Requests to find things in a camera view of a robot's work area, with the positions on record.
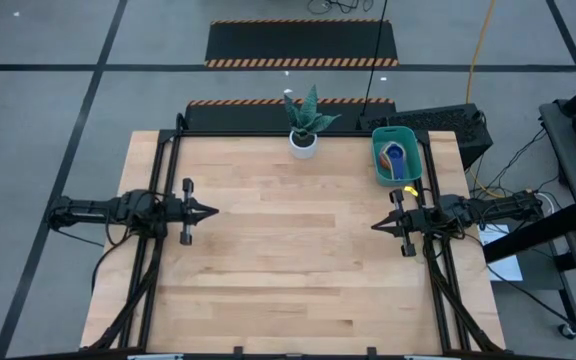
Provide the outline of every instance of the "black floor mat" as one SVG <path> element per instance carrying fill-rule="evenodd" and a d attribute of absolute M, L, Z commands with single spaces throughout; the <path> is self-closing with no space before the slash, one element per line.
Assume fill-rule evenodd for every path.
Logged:
<path fill-rule="evenodd" d="M 378 68 L 397 65 L 392 25 L 342 20 L 224 20 L 210 25 L 205 65 L 213 68 Z"/>
<path fill-rule="evenodd" d="M 303 99 L 295 99 L 301 104 Z M 355 132 L 364 98 L 319 99 L 317 112 L 341 116 L 323 133 Z M 366 116 L 388 116 L 395 112 L 395 103 L 386 98 L 369 98 Z M 186 107 L 188 129 L 210 133 L 222 132 L 285 132 L 290 131 L 288 117 L 281 99 L 199 100 Z"/>

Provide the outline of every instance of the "orange and black striped tape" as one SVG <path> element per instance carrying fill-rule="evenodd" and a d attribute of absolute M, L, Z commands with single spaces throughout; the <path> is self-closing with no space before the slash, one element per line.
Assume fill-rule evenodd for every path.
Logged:
<path fill-rule="evenodd" d="M 327 98 L 319 99 L 319 104 L 363 104 L 364 98 Z M 294 99 L 295 104 L 301 104 L 304 99 Z M 283 104 L 284 99 L 247 99 L 247 100 L 192 100 L 188 106 L 210 105 L 273 105 Z M 368 98 L 370 104 L 394 104 L 395 101 L 387 98 Z"/>
<path fill-rule="evenodd" d="M 379 19 L 264 19 L 264 20 L 215 20 L 214 24 L 264 24 L 264 23 L 316 23 L 316 22 L 379 22 Z"/>
<path fill-rule="evenodd" d="M 292 59 L 212 59 L 204 65 L 210 68 L 253 67 L 376 67 L 397 66 L 395 58 L 292 58 Z"/>

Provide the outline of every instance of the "gray floor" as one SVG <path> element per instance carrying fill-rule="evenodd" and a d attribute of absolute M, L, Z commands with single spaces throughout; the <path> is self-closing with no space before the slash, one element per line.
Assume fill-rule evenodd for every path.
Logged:
<path fill-rule="evenodd" d="M 108 62 L 201 64 L 212 20 L 314 18 L 306 0 L 129 0 Z M 0 2 L 0 64 L 95 64 L 117 0 Z M 378 17 L 368 12 L 326 18 Z M 576 43 L 576 0 L 556 0 Z M 390 1 L 402 64 L 469 64 L 487 9 L 479 0 Z M 574 65 L 544 0 L 499 0 L 480 64 Z M 30 251 L 90 72 L 0 72 L 0 330 Z M 115 194 L 130 133 L 173 124 L 193 99 L 279 97 L 317 84 L 322 97 L 360 97 L 370 74 L 356 72 L 112 72 L 94 98 L 64 194 Z M 463 103 L 464 72 L 378 72 L 373 96 L 395 99 L 399 110 Z M 477 73 L 472 101 L 483 109 L 495 145 L 480 177 L 490 180 L 538 131 L 537 107 L 576 92 L 576 72 Z M 511 189 L 536 187 L 557 171 L 548 139 L 508 171 Z M 572 202 L 547 185 L 562 205 Z M 73 232 L 103 241 L 99 229 Z M 90 275 L 101 249 L 51 234 L 14 333 L 9 356 L 71 351 L 80 341 L 90 300 Z M 570 281 L 576 289 L 576 276 Z M 560 337 L 559 321 L 504 285 L 495 297 L 509 348 L 519 353 L 576 358 L 576 340 Z M 537 295 L 561 310 L 552 291 Z"/>

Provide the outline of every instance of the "yellow cable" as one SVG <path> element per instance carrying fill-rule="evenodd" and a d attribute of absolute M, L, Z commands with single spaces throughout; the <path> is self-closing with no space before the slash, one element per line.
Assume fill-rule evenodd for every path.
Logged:
<path fill-rule="evenodd" d="M 488 29 L 488 23 L 490 22 L 490 18 L 492 17 L 492 10 L 495 8 L 495 1 L 496 0 L 490 0 L 490 6 L 488 7 L 488 12 L 486 13 L 486 19 L 484 20 L 484 25 L 481 27 L 481 32 L 479 33 L 479 41 L 477 42 L 477 48 L 475 48 L 475 55 L 473 55 L 472 62 L 470 63 L 470 71 L 468 72 L 468 86 L 466 87 L 466 104 L 470 103 L 470 88 L 472 84 L 472 74 L 475 71 L 475 65 L 477 64 L 477 57 L 479 56 L 479 50 L 481 49 L 481 44 L 483 44 L 484 38 L 486 37 L 486 30 Z M 469 170 L 470 175 L 472 175 L 472 178 L 475 180 L 475 183 L 477 183 L 477 185 L 479 185 L 481 190 L 485 191 L 486 194 L 495 198 L 504 197 L 503 195 L 495 194 L 494 192 L 486 189 L 486 187 L 479 182 L 477 176 L 475 176 L 475 174 L 472 172 L 472 167 Z"/>

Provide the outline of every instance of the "yellow object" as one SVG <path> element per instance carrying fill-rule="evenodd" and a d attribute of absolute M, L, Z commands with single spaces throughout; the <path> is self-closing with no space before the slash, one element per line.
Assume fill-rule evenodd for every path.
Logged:
<path fill-rule="evenodd" d="M 477 64 L 477 57 L 479 56 L 479 50 L 481 49 L 481 44 L 483 44 L 484 38 L 486 37 L 486 30 L 488 29 L 488 23 L 490 22 L 490 18 L 492 17 L 492 10 L 495 8 L 495 1 L 496 0 L 490 0 L 490 6 L 488 7 L 488 12 L 486 13 L 486 19 L 484 20 L 484 25 L 481 27 L 481 32 L 479 33 L 479 41 L 477 42 L 475 55 L 472 57 L 472 63 L 470 63 L 470 71 L 468 72 L 468 86 L 466 87 L 466 104 L 470 103 L 470 88 L 472 84 L 472 74 L 475 70 L 475 65 Z M 485 191 L 486 194 L 498 199 L 504 197 L 502 195 L 495 194 L 494 192 L 486 189 L 486 187 L 479 182 L 477 176 L 475 176 L 475 174 L 472 172 L 472 168 L 470 168 L 470 175 L 472 175 L 472 178 L 475 180 L 475 183 L 477 183 L 477 185 L 479 185 L 481 190 Z"/>
<path fill-rule="evenodd" d="M 419 193 L 417 192 L 417 190 L 415 190 L 415 188 L 412 186 L 405 186 L 404 191 L 411 193 L 414 197 L 419 196 Z"/>

